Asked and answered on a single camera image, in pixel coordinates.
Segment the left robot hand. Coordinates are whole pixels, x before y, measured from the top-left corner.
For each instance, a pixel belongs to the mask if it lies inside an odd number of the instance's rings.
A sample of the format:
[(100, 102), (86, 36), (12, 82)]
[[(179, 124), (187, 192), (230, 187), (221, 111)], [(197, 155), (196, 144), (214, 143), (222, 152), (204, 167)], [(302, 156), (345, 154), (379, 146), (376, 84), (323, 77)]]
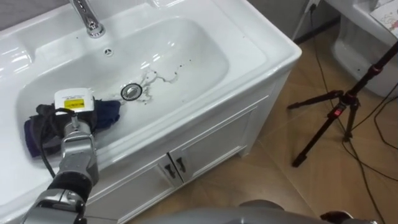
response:
[(53, 103), (50, 105), (40, 104), (36, 112), (40, 116), (49, 116), (47, 124), (57, 133), (63, 132), (65, 126), (71, 123), (73, 111), (78, 121), (84, 122), (93, 132), (98, 116), (95, 111), (95, 98), (93, 92), (88, 88), (67, 88), (59, 90), (54, 94)]

